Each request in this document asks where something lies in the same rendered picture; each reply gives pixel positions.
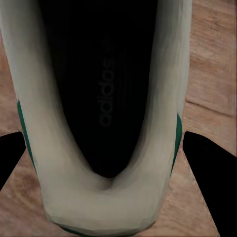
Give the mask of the gym shoe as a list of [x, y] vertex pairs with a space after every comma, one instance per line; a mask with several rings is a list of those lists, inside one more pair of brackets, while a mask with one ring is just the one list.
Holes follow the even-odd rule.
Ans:
[[182, 139], [192, 0], [0, 0], [44, 213], [81, 237], [150, 229]]

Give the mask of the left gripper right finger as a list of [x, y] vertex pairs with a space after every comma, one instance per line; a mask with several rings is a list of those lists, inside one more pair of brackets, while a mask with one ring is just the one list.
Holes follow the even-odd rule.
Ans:
[[237, 237], [237, 157], [189, 131], [183, 150], [220, 237]]

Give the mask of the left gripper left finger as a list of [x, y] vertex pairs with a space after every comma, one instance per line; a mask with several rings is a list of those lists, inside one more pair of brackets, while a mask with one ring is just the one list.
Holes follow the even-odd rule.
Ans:
[[25, 152], [25, 144], [21, 131], [0, 137], [0, 190]]

